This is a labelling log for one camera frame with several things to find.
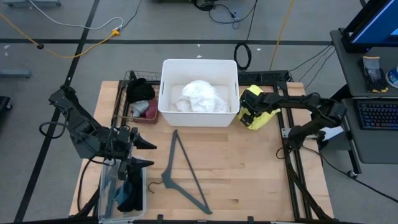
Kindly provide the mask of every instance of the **wire basket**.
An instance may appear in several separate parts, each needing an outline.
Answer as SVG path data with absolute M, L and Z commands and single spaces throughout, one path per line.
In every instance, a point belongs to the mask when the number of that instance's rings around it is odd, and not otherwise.
M 145 78 L 147 83 L 151 84 L 155 90 L 155 100 L 159 100 L 159 85 L 160 85 L 160 73 L 157 72 L 143 72 L 129 70 L 124 74 L 123 80 L 119 82 L 118 95 L 116 98 L 115 108 L 114 108 L 114 118 L 116 118 L 116 123 L 120 126 L 128 125 L 129 122 L 135 123 L 149 123 L 154 124 L 157 122 L 157 117 L 159 111 L 156 111 L 155 118 L 133 118 L 132 117 L 132 105 L 127 102 L 127 86 L 135 78 Z

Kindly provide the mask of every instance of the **wooden table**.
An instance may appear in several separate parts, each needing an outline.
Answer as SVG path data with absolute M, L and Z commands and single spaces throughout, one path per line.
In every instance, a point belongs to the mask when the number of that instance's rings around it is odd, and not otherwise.
M 289 83 L 289 95 L 305 94 L 302 83 Z M 263 87 L 271 92 L 271 87 Z M 111 125 L 111 117 L 118 92 L 118 82 L 103 82 L 99 93 L 94 118 L 103 126 Z M 310 121 L 307 110 L 294 109 L 295 124 Z M 147 169 L 147 184 L 160 182 L 170 152 L 172 133 L 177 128 L 199 183 L 204 191 L 212 215 L 207 215 L 174 189 L 163 184 L 151 185 L 155 192 L 147 193 L 147 212 L 143 219 L 155 220 L 163 214 L 165 220 L 255 220 L 293 221 L 292 204 L 283 160 L 276 158 L 276 150 L 282 147 L 277 118 L 258 131 L 246 129 L 238 120 L 228 128 L 171 127 L 160 115 L 157 124 L 128 123 L 137 126 L 147 141 L 157 146 L 156 150 L 134 150 L 133 155 L 154 161 Z M 304 146 L 317 150 L 314 140 L 306 140 Z M 318 155 L 301 150 L 302 164 L 307 188 L 317 203 L 333 216 L 323 167 Z M 80 173 L 87 160 L 83 160 Z M 91 163 L 83 179 L 81 203 L 92 196 L 98 187 L 101 165 Z M 183 153 L 176 145 L 172 178 L 187 192 L 201 201 L 199 191 L 190 173 Z M 302 197 L 297 191 L 300 216 L 304 218 Z M 77 212 L 78 184 L 70 209 Z

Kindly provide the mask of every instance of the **white cable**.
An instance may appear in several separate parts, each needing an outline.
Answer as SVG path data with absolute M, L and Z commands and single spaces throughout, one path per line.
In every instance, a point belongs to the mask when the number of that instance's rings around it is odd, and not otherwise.
M 114 17 L 114 18 L 110 19 L 108 22 L 105 22 L 102 26 L 97 27 L 97 28 L 86 27 L 86 26 L 84 26 L 84 25 L 66 24 L 66 23 L 58 22 L 58 21 L 55 21 L 54 19 L 52 19 L 50 16 L 48 16 L 48 15 L 47 15 L 45 12 L 43 12 L 39 7 L 37 7 L 36 4 L 34 4 L 32 0 L 29 0 L 29 1 L 30 1 L 30 3 L 32 3 L 32 5 L 33 5 L 37 10 L 39 10 L 43 15 L 45 15 L 48 19 L 50 19 L 51 21 L 53 21 L 54 23 L 59 24 L 59 25 L 70 26 L 70 27 L 81 27 L 81 28 L 86 28 L 86 29 L 98 30 L 98 29 L 101 29 L 101 28 L 103 28 L 104 26 L 108 25 L 108 23 L 112 22 L 113 20 L 115 20 L 115 19 L 120 19 L 120 20 L 122 21 L 122 23 L 121 23 L 117 28 L 115 28 L 115 29 L 119 30 L 120 28 L 123 27 L 124 20 L 123 20 L 122 18 L 120 18 L 120 17 Z

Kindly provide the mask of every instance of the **gray floor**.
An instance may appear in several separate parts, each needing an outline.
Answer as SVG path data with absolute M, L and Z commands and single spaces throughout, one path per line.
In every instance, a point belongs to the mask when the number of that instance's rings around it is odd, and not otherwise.
M 44 10 L 63 22 L 84 24 L 94 0 L 62 1 L 62 7 L 45 7 Z M 220 1 L 245 15 L 251 1 Z M 101 0 L 93 26 L 100 25 L 114 16 L 127 19 L 138 1 Z M 289 0 L 259 1 L 251 39 L 276 40 Z M 359 0 L 301 0 L 295 3 L 286 26 L 283 40 L 330 40 L 329 31 L 346 26 L 359 12 Z M 79 39 L 82 29 L 62 27 L 48 21 L 35 9 L 8 8 L 0 5 L 0 12 L 8 16 L 22 30 L 40 39 Z M 214 17 L 229 19 L 223 10 L 214 12 Z M 91 30 L 89 39 L 103 39 L 118 25 L 113 22 L 101 30 Z M 210 21 L 207 12 L 194 8 L 188 1 L 172 1 L 155 4 L 143 0 L 137 17 L 122 32 L 118 39 L 244 39 L 249 20 L 241 23 L 238 30 L 230 25 Z M 21 39 L 3 20 L 0 20 L 0 39 Z M 77 44 L 47 44 L 46 47 L 73 55 Z M 274 49 L 273 45 L 251 45 L 253 54 L 250 71 L 268 70 Z M 281 45 L 274 62 L 274 70 L 291 69 L 326 46 Z M 103 80 L 120 80 L 126 70 L 160 71 L 162 62 L 168 58 L 218 58 L 232 59 L 234 45 L 218 44 L 106 44 L 93 49 L 82 57 L 76 68 L 72 87 L 78 92 L 81 104 L 93 113 Z M 0 43 L 0 68 L 28 68 L 31 79 L 0 80 L 0 95 L 12 97 L 14 109 L 2 122 L 0 129 L 0 223 L 13 222 L 29 181 L 33 166 L 44 137 L 38 132 L 39 124 L 51 119 L 53 108 L 47 98 L 64 81 L 72 60 L 60 59 L 38 51 L 31 44 Z M 308 84 L 320 68 L 317 64 L 303 78 Z M 298 80 L 311 63 L 293 72 Z M 317 91 L 328 97 L 345 84 L 340 64 L 334 54 L 323 67 L 319 76 L 307 91 Z M 338 167 L 351 169 L 348 153 L 336 151 L 348 146 L 344 141 L 334 142 L 325 149 L 327 158 Z M 51 142 L 49 152 L 39 176 L 25 221 L 66 217 L 69 212 L 81 160 L 67 135 Z M 398 197 L 396 185 L 398 166 L 362 164 L 364 174 L 359 179 L 379 190 Z M 398 205 L 374 194 L 347 177 L 325 166 L 325 175 L 330 191 L 335 216 L 340 220 L 363 223 L 396 223 Z

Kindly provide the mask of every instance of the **red item in basket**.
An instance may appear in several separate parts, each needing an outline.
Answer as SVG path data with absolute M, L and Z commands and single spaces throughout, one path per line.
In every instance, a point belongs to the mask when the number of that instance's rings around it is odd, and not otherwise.
M 149 107 L 143 114 L 146 119 L 154 119 L 157 114 L 157 100 L 148 100 Z

